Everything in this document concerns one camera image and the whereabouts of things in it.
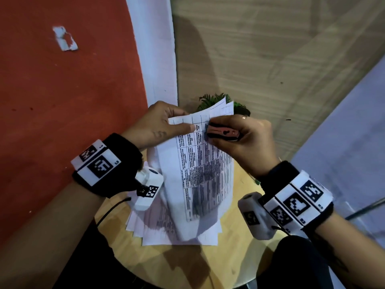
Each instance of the table top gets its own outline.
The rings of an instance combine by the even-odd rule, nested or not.
[[[121,204],[100,224],[115,257],[141,279],[161,288],[224,288],[243,285],[264,271],[279,240],[278,231],[271,240],[256,240],[249,232],[237,202],[260,186],[235,162],[231,207],[221,218],[222,233],[218,246],[154,245],[142,247],[142,238],[126,231],[130,208]],[[95,216],[98,221],[114,204],[125,198],[121,193],[106,199]]]

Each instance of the tattoo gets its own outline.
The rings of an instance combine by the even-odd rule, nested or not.
[[[154,134],[155,138],[164,138],[167,136],[167,133],[163,131],[153,131],[152,133]]]
[[[345,272],[349,272],[346,265],[334,254],[334,248],[328,243],[325,239],[320,237],[317,234],[309,236],[311,242],[314,244],[314,246],[318,249],[318,251],[321,253],[321,255],[330,263],[333,265],[338,266],[340,269],[344,270]]]

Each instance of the finger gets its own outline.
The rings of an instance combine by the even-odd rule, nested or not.
[[[179,106],[174,106],[168,103],[166,103],[166,106],[167,117],[186,116],[189,114],[187,111],[180,108]]]
[[[230,142],[230,141],[226,141],[218,138],[210,138],[209,143],[217,147],[219,150],[226,152],[230,156],[234,153],[234,150],[237,145],[237,143],[235,142]]]
[[[230,127],[245,134],[250,129],[250,124],[248,123],[248,121],[250,121],[251,118],[247,117],[246,119],[244,119],[243,117],[244,116],[240,114],[235,114],[232,116],[219,116],[213,117],[212,119],[210,119],[210,122]]]
[[[167,137],[173,138],[180,135],[186,135],[195,131],[194,124],[177,124],[177,125],[169,125],[167,131]]]

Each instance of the red wall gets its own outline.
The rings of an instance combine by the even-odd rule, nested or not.
[[[0,37],[1,245],[70,182],[73,157],[147,102],[125,0],[2,0]]]

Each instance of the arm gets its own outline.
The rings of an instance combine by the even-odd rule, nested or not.
[[[195,130],[190,124],[168,124],[169,117],[186,114],[157,102],[122,136],[140,150],[156,146]],[[51,288],[103,200],[75,182],[65,187],[2,247],[0,287]]]
[[[270,122],[237,115],[216,117],[211,122],[244,135],[238,142],[211,139],[210,143],[232,156],[255,178],[266,177],[280,163]],[[385,251],[335,212],[308,236],[345,286],[385,288]]]

